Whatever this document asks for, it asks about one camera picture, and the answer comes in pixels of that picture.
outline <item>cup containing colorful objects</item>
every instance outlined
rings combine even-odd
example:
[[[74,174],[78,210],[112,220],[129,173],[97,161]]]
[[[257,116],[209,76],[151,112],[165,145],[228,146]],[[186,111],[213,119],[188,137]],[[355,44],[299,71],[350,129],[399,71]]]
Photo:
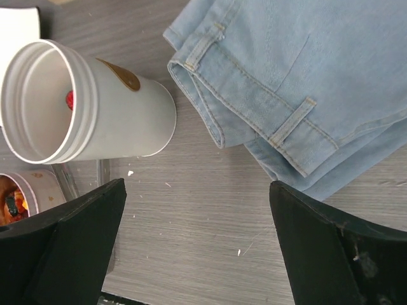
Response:
[[[57,178],[48,170],[0,173],[0,226],[65,202]]]
[[[0,110],[7,144],[32,164],[152,156],[177,116],[156,81],[43,39],[10,62]]]

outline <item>wooden table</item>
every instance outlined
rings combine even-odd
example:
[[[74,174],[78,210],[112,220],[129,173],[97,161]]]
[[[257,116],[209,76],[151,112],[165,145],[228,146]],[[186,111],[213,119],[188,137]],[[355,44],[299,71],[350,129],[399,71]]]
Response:
[[[0,6],[39,6],[49,37],[155,79],[176,100],[177,129],[163,152],[111,162],[112,177],[126,179],[128,197],[104,290],[152,305],[294,304],[268,203],[270,179],[243,146],[215,146],[167,72],[174,51],[162,33],[187,2],[0,0]],[[35,167],[0,142],[2,171]],[[95,188],[94,161],[71,168],[80,193]],[[327,202],[407,230],[406,169],[403,148]]]

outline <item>blue denim fabric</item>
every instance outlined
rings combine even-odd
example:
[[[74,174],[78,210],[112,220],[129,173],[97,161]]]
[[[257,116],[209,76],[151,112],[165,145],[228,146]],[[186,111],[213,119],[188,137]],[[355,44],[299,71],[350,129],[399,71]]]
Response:
[[[218,147],[323,200],[407,142],[407,2],[192,0],[169,71]]]

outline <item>brown sticker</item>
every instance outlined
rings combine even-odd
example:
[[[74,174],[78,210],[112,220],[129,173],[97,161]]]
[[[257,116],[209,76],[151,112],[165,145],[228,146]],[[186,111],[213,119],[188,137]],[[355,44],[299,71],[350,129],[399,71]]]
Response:
[[[139,91],[140,90],[140,81],[136,75],[134,75],[129,70],[126,70],[118,65],[113,65],[110,62],[106,62],[103,59],[96,58],[98,61],[102,62],[103,64],[107,65],[121,80],[123,84],[126,85],[132,91]]]

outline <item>white object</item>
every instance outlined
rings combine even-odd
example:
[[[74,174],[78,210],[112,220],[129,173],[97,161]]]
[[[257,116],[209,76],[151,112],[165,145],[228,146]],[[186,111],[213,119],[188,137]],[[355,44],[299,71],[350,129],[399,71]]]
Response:
[[[48,170],[28,170],[18,173],[0,173],[9,177],[21,190],[28,215],[33,216],[66,202],[57,178]]]
[[[4,137],[32,164],[154,155],[174,134],[176,107],[162,85],[138,80],[140,89],[132,91],[100,60],[55,41],[30,43],[4,77]],[[70,90],[73,111],[66,105]]]
[[[39,39],[39,35],[39,17],[36,8],[0,8],[0,94],[1,83],[9,62],[21,47]]]

